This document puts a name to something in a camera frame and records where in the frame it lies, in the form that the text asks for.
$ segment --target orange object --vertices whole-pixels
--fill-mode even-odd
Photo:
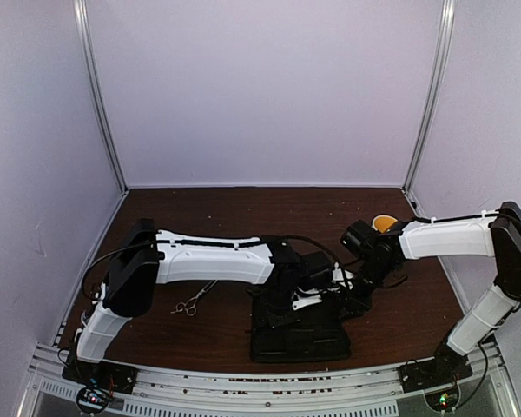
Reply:
[[[380,233],[385,233],[390,230],[390,227],[397,221],[398,219],[390,215],[377,215],[373,219],[373,228]]]

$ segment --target wooden table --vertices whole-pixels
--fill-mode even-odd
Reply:
[[[117,248],[138,218],[150,217],[158,228],[185,235],[307,235],[349,261],[352,256],[339,242],[346,227],[382,213],[401,219],[413,216],[398,189],[138,189],[129,193],[99,254]],[[300,252],[312,250],[293,246]],[[100,281],[103,274],[104,268],[97,268],[89,282]],[[238,282],[219,282],[201,299],[195,317],[170,312],[204,282],[157,286],[152,310],[126,325],[106,357],[194,371],[275,373],[369,367],[430,356],[461,318],[461,310],[437,259],[407,262],[401,274],[409,275],[407,282],[375,291],[373,309],[344,323],[353,353],[343,361],[251,362],[251,299],[246,284]],[[68,344],[88,307],[89,301],[79,296],[61,346]]]

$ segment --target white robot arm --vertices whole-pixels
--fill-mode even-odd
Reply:
[[[363,261],[354,276],[343,267],[335,269],[320,253],[297,254],[286,236],[199,238],[157,231],[152,221],[142,219],[123,243],[138,248],[121,252],[111,261],[94,308],[82,318],[76,358],[100,362],[123,325],[150,309],[156,284],[223,280],[268,288],[264,291],[269,304],[276,308],[269,312],[267,325],[277,328],[297,321],[293,311],[298,308],[298,296],[307,300],[300,304],[304,310],[333,302],[347,311],[347,317],[363,315],[371,308],[372,292],[406,260],[494,256],[496,279],[440,343],[435,362],[424,370],[403,369],[408,376],[424,373],[431,386],[451,379],[453,370],[464,366],[466,355],[521,304],[521,210],[513,202],[480,215],[397,222],[383,234],[359,221],[347,229],[341,243]],[[423,387],[421,383],[404,387],[411,388]]]

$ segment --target white enclosure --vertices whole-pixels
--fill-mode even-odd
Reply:
[[[439,1],[92,1],[130,186],[400,186]]]
[[[439,104],[414,182],[427,214],[521,206],[521,2],[456,6]],[[472,304],[495,276],[494,260],[451,258],[454,285]],[[498,331],[521,404],[521,311]]]
[[[119,198],[73,5],[0,2],[0,416]]]
[[[126,183],[521,206],[521,2],[0,2],[0,416]],[[495,275],[444,264],[464,309]],[[521,311],[498,342],[521,405]]]

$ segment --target wire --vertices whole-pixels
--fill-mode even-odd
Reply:
[[[507,215],[506,213],[486,213],[484,215],[462,215],[460,217],[448,217],[445,219],[437,219],[435,221],[432,221],[431,219],[427,219],[425,217],[413,217],[413,220],[421,223],[443,223],[443,222],[455,222],[458,220],[470,220],[470,219],[480,219],[482,217],[504,217],[505,219],[511,220],[513,223],[517,224],[520,227],[519,232],[521,232],[521,221],[513,216],[513,215]]]
[[[350,261],[348,263],[344,263],[344,267],[346,267],[346,268],[347,267],[351,267],[352,265],[355,265],[356,263],[359,263],[361,261],[363,261],[363,260],[361,258],[359,258],[359,259],[356,259],[354,261]]]
[[[403,275],[401,278],[399,278],[399,280],[397,282],[394,282],[393,284],[390,284],[388,286],[382,287],[382,289],[397,288],[401,284],[403,284],[405,281],[407,281],[408,279],[409,279],[409,275]]]
[[[62,352],[67,352],[69,350],[69,347],[63,347],[61,348],[60,350],[58,350],[56,352],[56,356],[58,357],[58,360],[63,364],[63,367],[68,367],[68,362],[64,361],[61,357],[60,357],[60,354]]]
[[[87,283],[87,279],[89,277],[89,273],[91,270],[93,270],[96,265],[99,263],[108,260],[114,255],[118,255],[122,252],[126,252],[129,250],[139,249],[139,248],[146,248],[147,246],[153,246],[158,243],[169,243],[169,244],[182,244],[182,245],[191,245],[191,246],[210,246],[210,247],[217,247],[217,248],[252,248],[254,246],[260,246],[266,244],[262,240],[258,241],[252,241],[252,242],[244,242],[239,243],[237,245],[234,245],[233,243],[226,243],[226,242],[207,242],[207,241],[194,241],[189,239],[181,239],[179,241],[170,241],[170,240],[154,240],[154,241],[145,241],[136,243],[135,245],[129,245],[123,248],[118,248],[116,250],[112,250],[111,252],[108,252],[106,255],[102,255],[99,258],[96,258],[93,263],[89,265],[89,267],[85,270],[85,273],[83,274],[83,278],[81,280],[81,292],[83,296],[89,300],[96,301],[96,298],[93,295],[90,295],[85,291],[85,286]]]
[[[338,264],[338,267],[340,268],[341,276],[344,279],[344,283],[347,284],[351,282],[351,279],[347,277],[346,274],[346,267],[344,266],[344,262],[341,261],[341,259],[336,255],[336,253],[331,250],[328,246],[323,245],[322,243],[315,241],[314,239],[302,236],[302,235],[283,235],[281,237],[283,240],[289,240],[289,241],[303,241],[310,243],[311,245],[315,246],[316,248],[322,250],[323,252],[326,252],[330,257]]]
[[[464,407],[465,404],[467,404],[472,397],[475,396],[475,394],[477,393],[478,389],[483,385],[483,382],[485,382],[485,378],[486,378],[486,374],[488,373],[488,356],[486,355],[486,352],[483,348],[483,345],[481,343],[478,344],[478,348],[480,349],[480,351],[482,352],[483,356],[485,357],[485,370],[483,372],[483,376],[480,378],[480,381],[478,381],[478,384],[477,386],[475,387],[475,389],[472,390],[472,393],[459,405],[457,405],[454,409],[455,410],[459,410],[461,407]]]

